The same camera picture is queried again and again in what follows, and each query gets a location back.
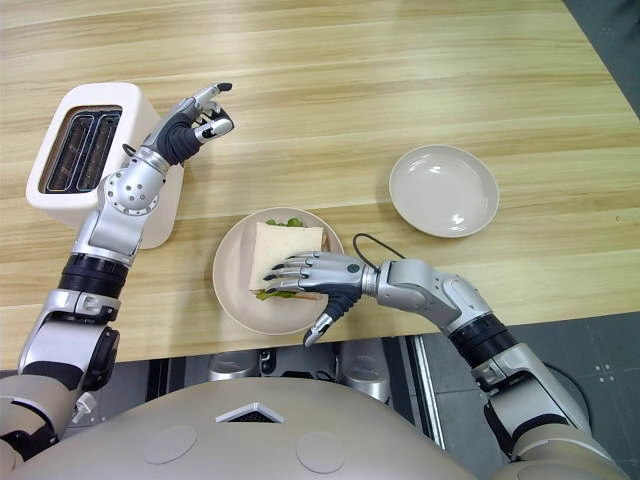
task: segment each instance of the empty plate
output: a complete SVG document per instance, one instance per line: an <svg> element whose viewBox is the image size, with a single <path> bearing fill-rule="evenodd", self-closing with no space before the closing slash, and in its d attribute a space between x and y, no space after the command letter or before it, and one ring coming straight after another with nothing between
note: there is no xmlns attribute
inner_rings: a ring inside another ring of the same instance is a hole
<svg viewBox="0 0 640 480"><path fill-rule="evenodd" d="M220 305L231 318L257 333L286 335L305 330L327 306L324 296L320 300L278 297L258 300L249 290L256 222L274 219L287 223L293 217L305 227L323 227L328 250L344 253L338 236L321 218L297 208L276 207L254 212L236 223L220 242L213 260L213 287Z"/></svg>
<svg viewBox="0 0 640 480"><path fill-rule="evenodd" d="M418 230L438 237L464 237L486 227L500 193L477 157L448 145L425 145L405 153L389 178L391 201Z"/></svg>

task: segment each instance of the white plate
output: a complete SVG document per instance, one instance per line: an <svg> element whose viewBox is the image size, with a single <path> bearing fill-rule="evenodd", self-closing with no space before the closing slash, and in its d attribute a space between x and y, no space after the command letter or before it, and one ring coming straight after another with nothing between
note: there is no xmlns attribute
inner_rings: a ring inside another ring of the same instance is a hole
<svg viewBox="0 0 640 480"><path fill-rule="evenodd" d="M213 260L213 288L220 305L238 323L257 333L287 335L309 328L327 306L327 299L268 298L258 300L249 291L256 222L273 218L286 223L295 217L306 227L323 227L329 251L344 253L333 229L312 213L297 208L259 210L236 223L220 242Z"/></svg>
<svg viewBox="0 0 640 480"><path fill-rule="evenodd" d="M389 178L391 201L418 230L439 237L465 237L486 227L500 193L477 157L448 145L425 145L405 153Z"/></svg>

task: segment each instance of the black cable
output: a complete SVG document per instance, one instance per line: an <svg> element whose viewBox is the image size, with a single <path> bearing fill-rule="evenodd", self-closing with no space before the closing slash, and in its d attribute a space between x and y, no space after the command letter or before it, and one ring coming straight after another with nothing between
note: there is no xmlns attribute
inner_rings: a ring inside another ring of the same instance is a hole
<svg viewBox="0 0 640 480"><path fill-rule="evenodd" d="M574 387L578 389L578 392L580 392L580 395L582 396L582 400L584 401L584 406L587 409L587 421L589 422L589 428L591 429L591 433L593 434L593 411L591 410L591 402L589 401L589 397L587 397L587 393L584 391L582 386L578 383L578 380L576 380L575 377L573 377L573 375L565 372L564 370L562 370L559 367L556 367L555 365L552 365L551 363L547 363L547 362L542 362L542 363L544 363L545 367L547 367L549 370L554 370L558 372L560 375L562 375L563 377L565 377L567 380L569 380L573 384Z"/></svg>
<svg viewBox="0 0 640 480"><path fill-rule="evenodd" d="M133 148L131 145L127 145L126 143L122 144L122 149L124 150L124 153L126 153L128 157L133 157L136 153L136 149Z"/></svg>
<svg viewBox="0 0 640 480"><path fill-rule="evenodd" d="M318 370L316 372L316 380L323 380L325 382L335 382L336 381L335 378L333 378L330 374L328 374L324 370Z"/></svg>
<svg viewBox="0 0 640 480"><path fill-rule="evenodd" d="M402 255L400 252L398 252L397 250L395 250L394 248L390 247L389 245L387 245L386 243L384 243L381 240L378 240L376 237L374 237L373 235L369 235L368 233L356 233L353 236L353 249L356 251L356 253L358 254L358 256L360 257L360 260L362 260L364 263L366 263L367 265L369 265L371 268L373 268L376 273L380 272L380 270L378 269L377 266L375 266L373 263L371 263L369 261L369 259L367 257L364 256L364 254L360 251L360 248L358 248L358 238L360 237L365 237L368 238L369 240L373 240L374 242L376 242L378 245L380 245L381 247L386 248L387 250L389 250L390 252L395 253L398 257L400 258L405 258L404 255Z"/></svg>

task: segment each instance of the robotic arm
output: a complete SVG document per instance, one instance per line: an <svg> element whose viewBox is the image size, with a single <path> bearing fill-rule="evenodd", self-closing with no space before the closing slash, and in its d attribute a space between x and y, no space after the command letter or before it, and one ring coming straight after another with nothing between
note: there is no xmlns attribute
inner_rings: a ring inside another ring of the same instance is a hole
<svg viewBox="0 0 640 480"><path fill-rule="evenodd" d="M276 265L265 280L271 281L268 292L328 295L325 312L304 337L306 346L315 343L362 294L433 322L488 395L487 421L501 449L515 462L497 478L516 478L527 468L534 468L531 478L593 478L588 475L594 473L626 478L592 438L573 397L459 275L440 272L416 259L386 261L372 268L346 255L304 252Z"/></svg>
<svg viewBox="0 0 640 480"><path fill-rule="evenodd" d="M78 397L109 381L119 335L107 324L120 309L144 224L169 168L233 129L213 100L230 89L215 84L180 101L129 163L98 185L98 208L78 233L58 288L47 296L22 350L19 375L0 382L0 477L4 468L57 443Z"/></svg>

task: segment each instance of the wood grain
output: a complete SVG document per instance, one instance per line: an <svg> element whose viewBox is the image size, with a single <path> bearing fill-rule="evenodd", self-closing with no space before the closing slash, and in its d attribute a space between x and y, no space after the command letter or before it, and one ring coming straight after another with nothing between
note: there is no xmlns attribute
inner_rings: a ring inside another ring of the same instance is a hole
<svg viewBox="0 0 640 480"><path fill-rule="evenodd" d="M120 361L300 341L245 330L212 292L222 236L268 206L310 209L345 246L367 231L464 274L507 324L640 309L640 127L560 0L0 8L1 369L15 367L74 236L27 204L26 178L62 96L98 81L138 84L159 112L234 83L236 130L187 164L171 239L129 275ZM501 206L485 231L438 239L395 213L388 173L425 143L494 172ZM365 300L326 340L430 331Z"/></svg>

